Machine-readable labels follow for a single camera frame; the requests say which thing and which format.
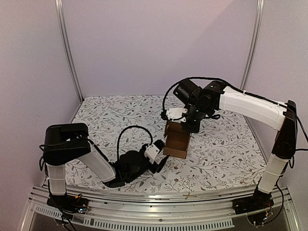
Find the brown cardboard box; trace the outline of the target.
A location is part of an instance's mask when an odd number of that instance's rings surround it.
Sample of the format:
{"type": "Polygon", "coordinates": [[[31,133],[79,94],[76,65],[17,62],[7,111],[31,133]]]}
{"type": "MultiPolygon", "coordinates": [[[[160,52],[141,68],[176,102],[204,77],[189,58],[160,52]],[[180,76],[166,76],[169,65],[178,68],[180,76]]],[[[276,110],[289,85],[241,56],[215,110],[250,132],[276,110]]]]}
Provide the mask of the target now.
{"type": "Polygon", "coordinates": [[[166,139],[164,155],[186,159],[191,133],[183,130],[180,123],[167,121],[164,138],[166,139]]]}

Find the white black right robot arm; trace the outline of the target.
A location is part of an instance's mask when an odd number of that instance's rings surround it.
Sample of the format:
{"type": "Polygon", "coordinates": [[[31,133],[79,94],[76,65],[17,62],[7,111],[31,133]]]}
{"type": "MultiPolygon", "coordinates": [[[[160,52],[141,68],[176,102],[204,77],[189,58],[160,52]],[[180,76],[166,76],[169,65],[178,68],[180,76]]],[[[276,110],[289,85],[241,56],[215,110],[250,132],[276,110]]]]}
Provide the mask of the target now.
{"type": "Polygon", "coordinates": [[[198,133],[200,122],[214,119],[218,110],[230,111],[262,122],[277,131],[271,156],[257,185],[257,193],[249,198],[249,206],[259,210],[267,203],[277,180],[283,175],[288,160],[296,150],[297,119],[296,104],[266,99],[239,90],[224,80],[212,78],[200,87],[186,78],[176,84],[174,95],[185,105],[183,108],[167,109],[167,119],[180,121],[182,129],[198,133]]]}

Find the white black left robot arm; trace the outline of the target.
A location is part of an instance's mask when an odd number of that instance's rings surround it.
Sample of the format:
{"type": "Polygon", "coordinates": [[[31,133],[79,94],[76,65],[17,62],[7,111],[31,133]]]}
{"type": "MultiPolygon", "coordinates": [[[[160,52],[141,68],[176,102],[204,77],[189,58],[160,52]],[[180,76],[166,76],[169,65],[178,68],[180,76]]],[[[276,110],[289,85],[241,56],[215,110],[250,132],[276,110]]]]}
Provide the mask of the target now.
{"type": "Polygon", "coordinates": [[[156,162],[165,143],[158,139],[144,144],[140,150],[117,154],[111,162],[98,146],[88,138],[88,127],[84,123],[51,125],[46,129],[42,159],[47,169],[49,189],[53,201],[61,208],[71,205],[66,194],[65,165],[75,159],[85,164],[108,188],[118,188],[131,183],[146,171],[159,173],[168,156],[156,162]]]}

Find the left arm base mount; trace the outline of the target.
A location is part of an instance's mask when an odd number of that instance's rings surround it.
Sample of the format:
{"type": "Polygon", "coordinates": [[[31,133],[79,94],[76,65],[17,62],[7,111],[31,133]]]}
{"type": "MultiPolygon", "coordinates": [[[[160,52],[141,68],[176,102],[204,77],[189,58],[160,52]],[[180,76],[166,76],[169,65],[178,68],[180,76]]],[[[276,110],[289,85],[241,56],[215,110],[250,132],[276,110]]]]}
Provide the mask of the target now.
{"type": "Polygon", "coordinates": [[[49,191],[47,205],[57,208],[65,213],[85,213],[88,211],[89,200],[80,193],[72,196],[65,193],[64,195],[55,195],[49,191]]]}

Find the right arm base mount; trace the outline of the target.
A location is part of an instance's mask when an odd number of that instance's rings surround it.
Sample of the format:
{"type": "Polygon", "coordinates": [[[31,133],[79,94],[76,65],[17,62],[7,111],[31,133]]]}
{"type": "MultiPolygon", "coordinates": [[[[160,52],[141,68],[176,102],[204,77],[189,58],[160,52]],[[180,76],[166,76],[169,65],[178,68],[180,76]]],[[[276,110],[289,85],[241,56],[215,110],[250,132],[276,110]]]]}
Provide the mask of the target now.
{"type": "Polygon", "coordinates": [[[266,194],[255,190],[253,195],[232,200],[235,214],[247,214],[248,221],[254,226],[263,225],[273,215],[274,201],[271,193],[266,194]]]}

